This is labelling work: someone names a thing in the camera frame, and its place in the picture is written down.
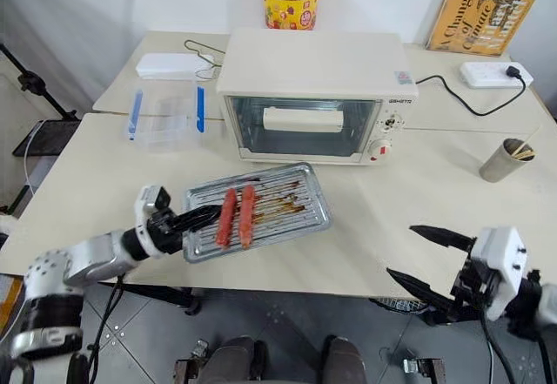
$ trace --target toaster oven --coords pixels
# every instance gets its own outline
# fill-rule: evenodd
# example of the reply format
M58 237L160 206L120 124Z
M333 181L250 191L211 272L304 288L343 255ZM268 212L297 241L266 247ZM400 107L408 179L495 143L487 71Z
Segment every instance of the toaster oven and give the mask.
M383 162L418 98L396 35L325 31L236 30L217 91L241 159L348 165Z

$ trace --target oven control knob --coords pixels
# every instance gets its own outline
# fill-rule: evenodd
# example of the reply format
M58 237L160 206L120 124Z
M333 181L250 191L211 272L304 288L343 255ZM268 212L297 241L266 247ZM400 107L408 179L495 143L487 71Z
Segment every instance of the oven control knob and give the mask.
M380 162L382 160L385 160L385 158L391 152L391 142L386 139L375 140L369 146L368 151L370 160L372 162Z

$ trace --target sausage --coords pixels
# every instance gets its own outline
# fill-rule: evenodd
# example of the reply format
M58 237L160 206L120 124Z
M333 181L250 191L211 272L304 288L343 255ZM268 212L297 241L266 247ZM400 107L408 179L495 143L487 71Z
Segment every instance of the sausage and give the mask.
M242 190L242 204L240 206L239 236L244 249L250 247L253 238L253 207L255 206L255 188L248 185Z
M220 211L220 218L218 219L217 238L215 242L222 248L230 245L230 237L232 235L232 221L234 220L234 213L236 212L236 190L230 188L225 195L225 202Z

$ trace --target power strip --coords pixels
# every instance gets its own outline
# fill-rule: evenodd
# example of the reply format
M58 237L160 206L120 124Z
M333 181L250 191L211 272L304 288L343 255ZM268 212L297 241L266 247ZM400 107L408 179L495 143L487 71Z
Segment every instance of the power strip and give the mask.
M520 80L505 73L509 66L520 71L526 86L534 80L518 62L465 62L460 66L460 75L470 88L520 88Z

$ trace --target metal baking tray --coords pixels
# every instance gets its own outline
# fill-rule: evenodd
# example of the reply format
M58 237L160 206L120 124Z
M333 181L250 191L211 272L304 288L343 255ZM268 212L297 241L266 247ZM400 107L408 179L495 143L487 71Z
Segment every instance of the metal baking tray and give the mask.
M253 209L253 241L243 249L238 236L241 192L253 185L256 204ZM305 163L280 166L265 171L218 179L185 193L184 211L202 205L223 204L226 191L238 194L230 246L223 250L215 243L218 223L184 235L184 256L192 263L300 238L328 228L332 221L323 192L312 167Z

